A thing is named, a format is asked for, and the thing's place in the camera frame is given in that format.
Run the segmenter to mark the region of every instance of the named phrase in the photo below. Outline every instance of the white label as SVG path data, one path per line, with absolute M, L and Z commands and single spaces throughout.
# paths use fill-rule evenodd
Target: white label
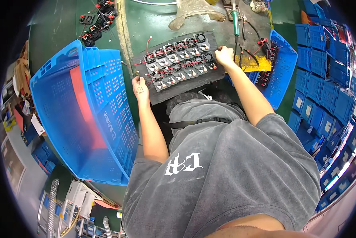
M 343 154 L 343 162 L 346 162 L 348 160 L 348 153 L 345 151 Z
M 327 122 L 326 122 L 326 126 L 324 127 L 324 130 L 325 130 L 327 133 L 330 131 L 330 126 L 331 126 L 330 121 L 327 121 Z
M 356 138 L 354 138 L 354 140 L 352 140 L 352 145 L 353 145 L 353 146 L 356 145 Z
M 312 107 L 307 106 L 306 107 L 306 115 L 309 117 L 310 116 L 310 112 L 312 111 Z
M 296 106 L 298 108 L 301 108 L 301 104 L 302 104 L 302 99 L 300 97 L 297 98 L 297 103 L 296 103 Z
M 330 197 L 329 197 L 329 200 L 333 199 L 334 197 L 337 196 L 337 192 L 334 192 Z
M 331 173 L 331 176 L 334 177 L 334 175 L 339 174 L 340 170 L 339 167 L 336 167 L 333 172 Z
M 341 185 L 339 185 L 339 189 L 343 190 L 347 187 L 347 183 L 343 183 Z

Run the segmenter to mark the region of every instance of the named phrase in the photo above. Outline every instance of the green soldering iron handle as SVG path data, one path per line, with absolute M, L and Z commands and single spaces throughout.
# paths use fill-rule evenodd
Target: green soldering iron handle
M 233 10 L 231 12 L 232 18 L 233 18 L 233 31 L 235 32 L 235 35 L 239 35 L 239 12 L 237 10 Z

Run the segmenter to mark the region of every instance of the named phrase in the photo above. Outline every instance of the gray cloth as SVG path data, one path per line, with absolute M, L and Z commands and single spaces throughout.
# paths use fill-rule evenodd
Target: gray cloth
M 277 114 L 256 127 L 243 112 L 210 100 L 178 104 L 170 122 L 213 116 L 173 130 L 164 164 L 137 159 L 123 206 L 128 237 L 205 237 L 237 218 L 267 214 L 300 230 L 320 198 L 314 159 Z

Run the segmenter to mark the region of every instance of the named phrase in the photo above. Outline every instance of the pliers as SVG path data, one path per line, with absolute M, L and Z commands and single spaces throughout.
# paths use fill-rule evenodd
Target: pliers
M 249 50 L 245 49 L 245 45 L 240 46 L 240 48 L 242 49 L 242 51 L 240 51 L 240 60 L 239 60 L 239 67 L 242 67 L 242 58 L 243 58 L 243 53 L 244 50 L 256 61 L 257 65 L 260 66 L 259 61 L 257 60 L 256 56 L 254 56 L 251 52 L 249 52 Z
M 244 14 L 242 15 L 242 19 L 243 19 L 243 27 L 242 27 L 243 39 L 245 40 L 245 36 L 244 36 L 244 25 L 245 25 L 246 22 L 253 28 L 254 31 L 256 31 L 257 37 L 260 39 L 260 34 L 259 34 L 259 32 L 258 32 L 258 31 L 256 30 L 256 28 L 247 20 L 247 17 L 246 17 Z

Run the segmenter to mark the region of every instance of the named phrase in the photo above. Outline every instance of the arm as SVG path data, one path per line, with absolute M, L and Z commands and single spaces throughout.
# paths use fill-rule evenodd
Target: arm
M 233 85 L 252 125 L 256 126 L 264 116 L 274 113 L 273 108 L 262 93 L 254 86 L 241 68 L 233 61 L 233 49 L 222 46 L 216 50 L 216 59 L 222 64 L 232 79 Z
M 149 90 L 145 85 L 145 79 L 137 76 L 132 80 L 132 84 L 138 101 L 144 156 L 146 159 L 164 163 L 169 157 L 169 153 L 165 138 L 150 107 Z

